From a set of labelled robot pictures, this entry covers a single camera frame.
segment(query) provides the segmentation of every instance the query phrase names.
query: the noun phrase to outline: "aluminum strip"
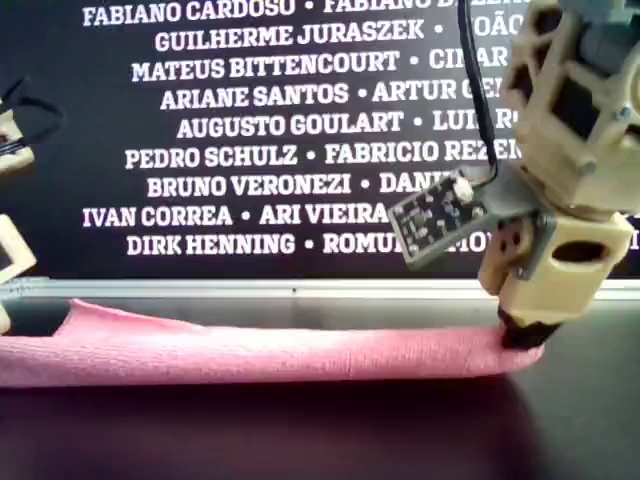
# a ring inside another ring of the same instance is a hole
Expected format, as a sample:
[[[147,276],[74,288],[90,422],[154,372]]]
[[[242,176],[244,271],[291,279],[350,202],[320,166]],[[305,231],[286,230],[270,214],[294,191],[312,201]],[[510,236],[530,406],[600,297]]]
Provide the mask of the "aluminum strip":
[[[0,299],[43,298],[388,298],[489,299],[477,280],[51,280],[20,278]],[[607,280],[598,300],[640,300],[640,280]]]

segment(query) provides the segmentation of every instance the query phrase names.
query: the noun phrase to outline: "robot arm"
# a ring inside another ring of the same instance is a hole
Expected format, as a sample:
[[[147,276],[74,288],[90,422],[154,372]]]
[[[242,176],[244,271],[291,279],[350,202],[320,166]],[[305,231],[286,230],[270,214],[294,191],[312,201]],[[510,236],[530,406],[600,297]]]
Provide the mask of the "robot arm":
[[[0,98],[0,175],[22,169],[34,161],[31,146],[47,140],[62,126],[63,114],[55,106],[26,95],[28,80],[16,82]],[[51,126],[32,135],[23,135],[14,119],[14,109],[33,107],[53,115]],[[36,264],[36,258],[7,215],[0,215],[0,285],[21,275]],[[0,335],[10,327],[10,319],[0,305]]]
[[[625,215],[640,211],[639,13],[637,0],[532,0],[503,90],[522,158],[462,167],[389,211],[412,269],[493,232],[478,278],[499,298],[506,347],[539,346],[579,318],[628,251]],[[479,84],[473,65],[467,74]],[[486,99],[474,97],[482,124]],[[480,134],[490,153],[492,126]]]

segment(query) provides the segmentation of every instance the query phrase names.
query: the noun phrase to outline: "black banner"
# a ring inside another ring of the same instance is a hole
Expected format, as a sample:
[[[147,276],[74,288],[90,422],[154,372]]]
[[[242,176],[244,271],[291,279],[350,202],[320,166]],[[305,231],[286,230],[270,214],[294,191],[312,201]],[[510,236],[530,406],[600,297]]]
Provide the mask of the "black banner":
[[[499,89],[526,2],[471,3],[497,153],[516,159]],[[68,115],[33,169],[0,179],[36,275],[411,278],[386,209],[486,161],[453,0],[0,8],[1,83],[29,74]],[[475,277],[486,244],[417,276]]]

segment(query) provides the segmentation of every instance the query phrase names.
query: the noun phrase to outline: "pink cloth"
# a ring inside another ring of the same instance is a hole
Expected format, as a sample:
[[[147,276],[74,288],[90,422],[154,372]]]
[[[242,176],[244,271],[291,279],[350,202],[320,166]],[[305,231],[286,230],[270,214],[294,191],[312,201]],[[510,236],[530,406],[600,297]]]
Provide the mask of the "pink cloth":
[[[0,337],[0,386],[166,385],[467,378],[513,372],[500,328],[203,327],[74,300],[53,337]]]

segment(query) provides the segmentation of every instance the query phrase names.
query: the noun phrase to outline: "circuit board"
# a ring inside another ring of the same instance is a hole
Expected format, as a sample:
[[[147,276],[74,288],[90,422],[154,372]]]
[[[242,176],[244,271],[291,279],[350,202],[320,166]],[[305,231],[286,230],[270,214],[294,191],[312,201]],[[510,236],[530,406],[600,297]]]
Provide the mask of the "circuit board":
[[[452,175],[391,208],[389,219],[406,263],[419,269],[481,229],[486,214],[486,206],[474,197],[469,183]]]

